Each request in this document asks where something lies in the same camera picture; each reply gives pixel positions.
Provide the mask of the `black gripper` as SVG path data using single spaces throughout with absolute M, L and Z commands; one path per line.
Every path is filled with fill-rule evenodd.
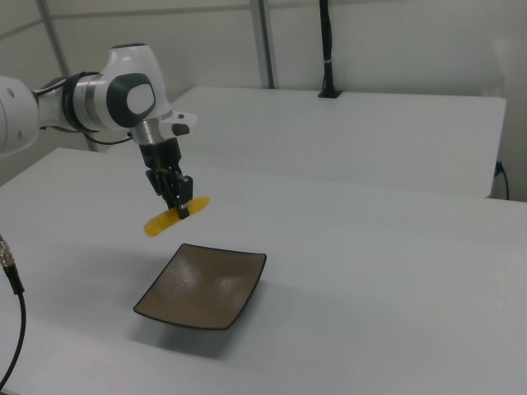
M 190 216 L 189 202 L 193 199 L 194 181 L 190 176 L 182 175 L 180 169 L 180 145 L 176 138 L 155 144 L 139 146 L 147 178 L 154 191 L 161 196 L 168 207 L 175 207 L 180 219 Z M 171 173 L 178 173 L 175 189 Z

